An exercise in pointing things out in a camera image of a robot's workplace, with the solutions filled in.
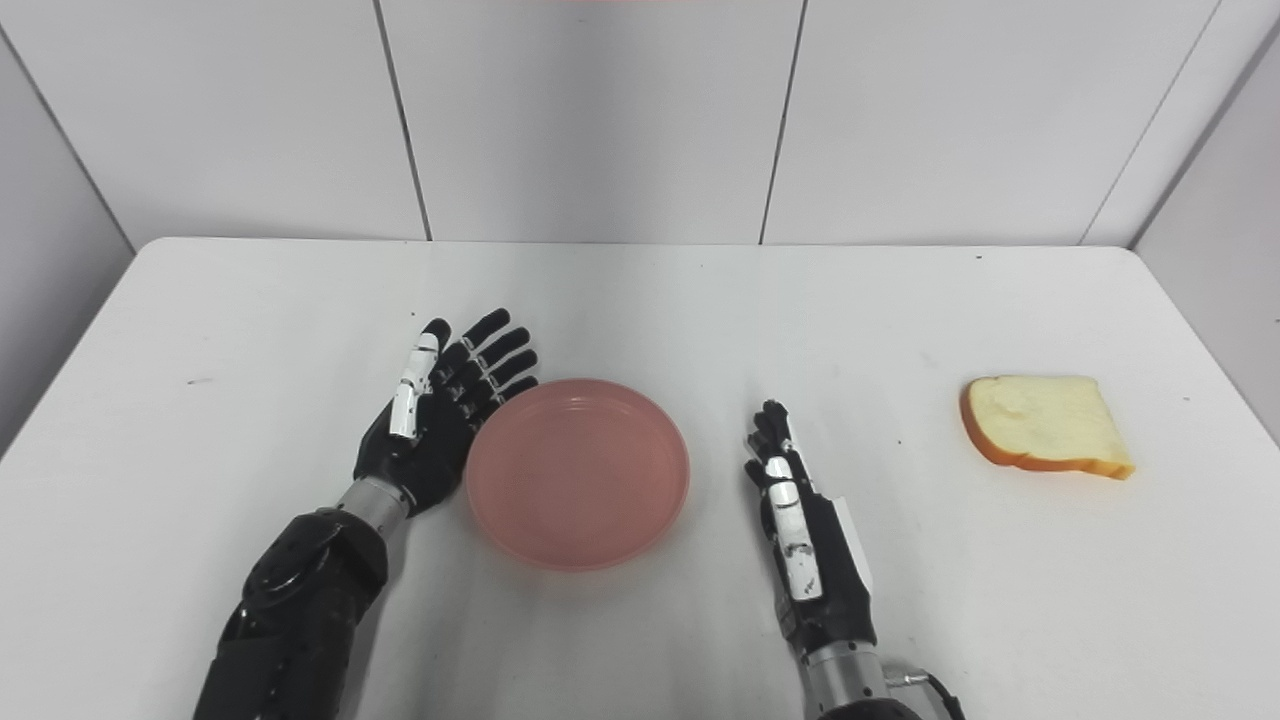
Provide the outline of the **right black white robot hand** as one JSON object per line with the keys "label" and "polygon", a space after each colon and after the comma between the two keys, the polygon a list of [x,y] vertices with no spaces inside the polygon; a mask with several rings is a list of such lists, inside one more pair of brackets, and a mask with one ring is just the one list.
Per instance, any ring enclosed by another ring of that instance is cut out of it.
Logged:
{"label": "right black white robot hand", "polygon": [[751,421],[744,470],[759,495],[783,638],[797,656],[828,644],[877,644],[870,588],[850,548],[844,507],[818,491],[786,406],[769,398]]}

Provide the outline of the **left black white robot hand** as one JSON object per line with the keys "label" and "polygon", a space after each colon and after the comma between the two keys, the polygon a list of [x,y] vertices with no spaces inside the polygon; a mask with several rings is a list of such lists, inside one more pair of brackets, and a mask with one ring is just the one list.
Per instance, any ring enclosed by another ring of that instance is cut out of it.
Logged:
{"label": "left black white robot hand", "polygon": [[411,516],[454,493],[484,424],[538,386],[530,331],[512,325],[507,309],[488,313],[457,338],[451,334],[443,318],[424,327],[355,461],[355,480],[394,488]]}

